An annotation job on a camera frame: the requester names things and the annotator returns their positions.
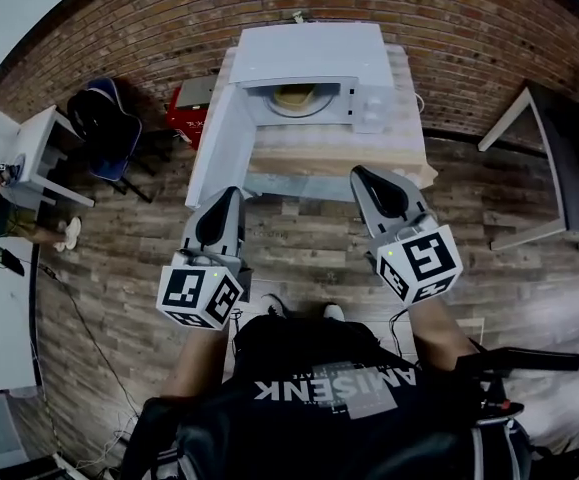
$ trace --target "red box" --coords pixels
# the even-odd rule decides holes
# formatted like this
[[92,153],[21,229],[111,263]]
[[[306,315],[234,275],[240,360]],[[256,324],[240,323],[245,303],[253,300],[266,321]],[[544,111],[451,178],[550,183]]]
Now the red box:
[[198,109],[177,109],[176,101],[182,87],[178,87],[174,92],[167,110],[167,124],[174,130],[181,131],[184,137],[189,139],[189,145],[198,151],[200,147],[200,137],[202,129],[207,119],[208,108]]

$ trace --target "white cube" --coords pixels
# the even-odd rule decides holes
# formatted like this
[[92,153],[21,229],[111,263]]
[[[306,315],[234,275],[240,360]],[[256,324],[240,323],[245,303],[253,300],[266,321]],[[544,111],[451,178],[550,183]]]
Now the white cube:
[[226,267],[163,267],[156,307],[187,327],[221,330],[243,288]]
[[462,261],[449,226],[378,248],[377,273],[405,307],[449,290]]

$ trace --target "open microwave door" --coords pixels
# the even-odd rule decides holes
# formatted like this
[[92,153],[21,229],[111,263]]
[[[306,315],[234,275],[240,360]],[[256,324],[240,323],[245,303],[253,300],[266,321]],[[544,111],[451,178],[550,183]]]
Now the open microwave door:
[[187,190],[189,208],[198,208],[224,188],[242,189],[256,140],[256,125],[244,98],[244,91],[228,84],[215,112],[210,108]]

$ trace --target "sneaker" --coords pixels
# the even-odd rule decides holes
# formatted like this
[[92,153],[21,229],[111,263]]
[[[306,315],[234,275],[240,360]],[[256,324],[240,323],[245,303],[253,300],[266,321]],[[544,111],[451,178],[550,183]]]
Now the sneaker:
[[[64,220],[58,222],[58,233],[64,233],[66,229],[67,223]],[[65,242],[57,242],[53,244],[53,248],[58,252],[64,251],[65,247],[67,247],[67,244]]]
[[280,318],[287,318],[291,313],[273,293],[268,293],[260,297],[260,309],[262,314],[278,316]]
[[342,308],[338,306],[338,304],[327,304],[325,306],[325,312],[322,316],[325,318],[333,318],[339,322],[345,321],[345,314],[342,311]]
[[71,219],[71,222],[65,230],[65,234],[67,235],[67,240],[65,240],[65,247],[67,247],[68,250],[71,251],[74,247],[76,247],[81,229],[82,221],[78,217]]

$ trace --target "gray table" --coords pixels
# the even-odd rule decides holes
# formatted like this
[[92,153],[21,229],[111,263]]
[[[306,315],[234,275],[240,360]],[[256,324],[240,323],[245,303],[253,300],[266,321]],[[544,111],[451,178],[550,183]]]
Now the gray table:
[[549,159],[558,202],[558,218],[541,226],[491,242],[494,251],[507,249],[563,231],[579,231],[579,164],[571,139],[559,118],[570,115],[575,103],[535,82],[527,82],[520,96],[478,144],[486,151],[528,106],[536,118]]

